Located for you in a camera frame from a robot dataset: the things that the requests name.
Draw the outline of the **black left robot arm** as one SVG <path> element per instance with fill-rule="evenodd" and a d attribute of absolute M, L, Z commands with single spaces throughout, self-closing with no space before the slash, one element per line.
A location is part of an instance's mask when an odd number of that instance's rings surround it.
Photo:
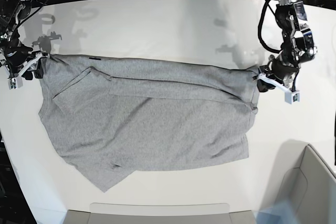
<path fill-rule="evenodd" d="M 291 92 L 297 91 L 296 81 L 303 63 L 311 61 L 317 54 L 307 14 L 301 0 L 277 1 L 274 17 L 281 29 L 283 43 L 280 49 L 270 48 L 262 39 L 261 30 L 266 10 L 271 0 L 265 0 L 258 24 L 258 39 L 261 45 L 271 52 L 268 63 L 260 67 L 266 78 L 275 80 Z"/>

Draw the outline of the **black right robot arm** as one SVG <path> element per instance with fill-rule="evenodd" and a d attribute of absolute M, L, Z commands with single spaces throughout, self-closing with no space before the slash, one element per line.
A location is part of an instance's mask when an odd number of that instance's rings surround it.
<path fill-rule="evenodd" d="M 45 0 L 41 7 L 31 13 L 33 1 L 37 0 L 6 0 L 1 5 L 1 54 L 5 58 L 1 60 L 1 66 L 6 69 L 13 88 L 23 78 L 41 79 L 41 59 L 49 57 L 48 53 L 34 51 L 20 41 L 19 27 L 37 14 L 49 0 Z"/>

